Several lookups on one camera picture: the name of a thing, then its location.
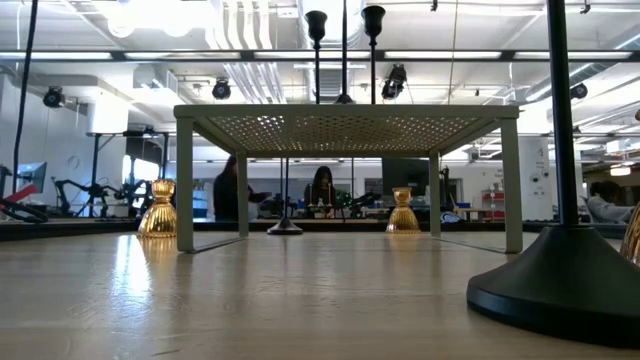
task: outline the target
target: security camera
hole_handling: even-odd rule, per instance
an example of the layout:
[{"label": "security camera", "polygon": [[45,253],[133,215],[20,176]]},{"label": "security camera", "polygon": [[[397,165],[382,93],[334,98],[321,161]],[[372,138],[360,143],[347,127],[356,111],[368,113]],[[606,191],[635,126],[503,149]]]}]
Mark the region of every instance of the security camera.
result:
[{"label": "security camera", "polygon": [[52,109],[59,109],[64,106],[67,99],[62,93],[62,88],[60,86],[50,86],[49,91],[44,94],[44,98],[42,98],[42,103],[44,106]]},{"label": "security camera", "polygon": [[229,79],[219,78],[213,87],[213,97],[218,100],[227,100],[231,96],[231,88],[229,87]]},{"label": "security camera", "polygon": [[571,99],[584,99],[588,93],[589,90],[587,89],[587,86],[582,83],[572,87],[571,90],[569,90]]},{"label": "security camera", "polygon": [[404,90],[405,81],[407,81],[407,71],[404,69],[404,65],[393,64],[382,88],[382,98],[385,100],[397,98]]}]

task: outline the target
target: desk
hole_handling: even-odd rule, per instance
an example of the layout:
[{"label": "desk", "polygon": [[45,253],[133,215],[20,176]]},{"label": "desk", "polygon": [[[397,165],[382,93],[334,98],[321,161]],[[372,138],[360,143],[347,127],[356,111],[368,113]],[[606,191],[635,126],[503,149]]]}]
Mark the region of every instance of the desk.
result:
[{"label": "desk", "polygon": [[[431,203],[440,203],[440,157],[501,129],[507,253],[522,250],[518,164],[519,110],[449,105],[180,105],[177,119],[178,249],[193,243],[193,133],[238,158],[239,237],[249,234],[247,158],[416,157],[430,160]],[[439,237],[440,211],[431,211]]]}]

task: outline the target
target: metal rod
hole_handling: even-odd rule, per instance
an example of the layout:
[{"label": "metal rod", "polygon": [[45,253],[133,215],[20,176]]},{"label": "metal rod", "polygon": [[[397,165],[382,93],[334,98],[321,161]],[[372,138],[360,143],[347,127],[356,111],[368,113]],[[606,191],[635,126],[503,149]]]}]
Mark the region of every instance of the metal rod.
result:
[{"label": "metal rod", "polygon": [[342,95],[347,95],[347,0],[342,6]]},{"label": "metal rod", "polygon": [[376,104],[376,41],[371,38],[371,104]]},{"label": "metal rod", "polygon": [[284,216],[282,217],[283,219],[286,219],[289,217],[289,158],[287,158],[286,161],[286,175],[285,175],[285,182],[284,182]]},{"label": "metal rod", "polygon": [[169,134],[164,135],[164,146],[162,149],[162,178],[167,177],[167,165],[169,165]]},{"label": "metal rod", "polygon": [[[102,135],[96,134],[93,141],[93,162],[91,163],[91,187],[96,185],[96,178],[98,177],[98,153],[100,152],[100,137]],[[93,217],[93,196],[89,196],[89,217]]]},{"label": "metal rod", "polygon": [[578,224],[573,154],[573,122],[569,95],[569,57],[567,54],[567,22],[564,0],[547,0],[551,92],[553,97],[553,130],[556,144],[558,178],[558,210],[561,226]]},{"label": "metal rod", "polygon": [[356,183],[355,183],[355,178],[356,178],[356,166],[355,166],[355,158],[351,158],[351,201],[353,201],[353,199],[355,198],[355,193],[356,193]]},{"label": "metal rod", "polygon": [[316,42],[314,47],[316,50],[316,105],[320,104],[320,42]]}]

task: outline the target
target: person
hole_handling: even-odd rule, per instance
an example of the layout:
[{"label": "person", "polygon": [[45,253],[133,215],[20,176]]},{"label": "person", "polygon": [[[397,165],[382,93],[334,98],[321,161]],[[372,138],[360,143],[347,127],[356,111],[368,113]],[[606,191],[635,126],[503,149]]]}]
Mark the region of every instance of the person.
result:
[{"label": "person", "polygon": [[613,181],[595,182],[591,184],[587,200],[587,208],[594,223],[628,222],[633,213],[633,206],[617,206],[613,203],[620,191],[620,185]]},{"label": "person", "polygon": [[[307,209],[307,217],[314,217],[309,208],[310,205],[318,205],[322,199],[322,204],[336,206],[336,189],[333,187],[333,176],[331,169],[321,166],[313,177],[313,183],[307,185],[304,189],[304,204]],[[327,207],[325,209],[326,217],[334,217],[334,208]]]},{"label": "person", "polygon": [[[255,193],[249,186],[249,201],[260,203],[270,193]],[[229,156],[224,170],[213,182],[213,209],[216,221],[238,221],[238,160]]]}]

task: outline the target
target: ceiling light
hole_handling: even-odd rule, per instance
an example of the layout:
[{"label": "ceiling light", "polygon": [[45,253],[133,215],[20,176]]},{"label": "ceiling light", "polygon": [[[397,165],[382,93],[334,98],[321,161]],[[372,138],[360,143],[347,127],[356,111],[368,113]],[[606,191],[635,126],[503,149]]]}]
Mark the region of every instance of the ceiling light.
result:
[{"label": "ceiling light", "polygon": [[[569,51],[569,60],[585,60],[585,59],[611,59],[622,60],[631,56],[630,51]],[[548,51],[518,51],[514,56],[515,59],[521,60],[548,60],[550,54]]]},{"label": "ceiling light", "polygon": [[628,166],[612,166],[609,173],[611,176],[627,176],[631,174],[631,168]]},{"label": "ceiling light", "polygon": [[500,51],[385,51],[385,59],[497,59]]},{"label": "ceiling light", "polygon": [[[315,53],[313,50],[300,51],[257,51],[254,53],[256,59],[294,59],[294,60],[313,60]],[[347,53],[350,59],[368,59],[369,52],[363,50],[354,50]],[[321,50],[321,59],[341,60],[342,52],[340,50]]]},{"label": "ceiling light", "polygon": [[237,60],[240,59],[239,52],[233,51],[197,51],[197,52],[181,52],[181,51],[127,51],[124,55],[131,60],[171,60],[171,61],[188,61],[188,60]]},{"label": "ceiling light", "polygon": [[[25,53],[22,51],[6,51],[0,52],[2,60],[24,60]],[[111,54],[108,52],[33,52],[31,54],[33,60],[111,60]]]},{"label": "ceiling light", "polygon": [[[293,64],[293,68],[296,70],[313,70],[315,69],[315,66],[311,63]],[[347,69],[350,69],[350,70],[362,70],[366,68],[367,68],[367,65],[365,64],[348,64],[347,65]],[[320,64],[320,69],[340,70],[342,69],[342,64]]]}]

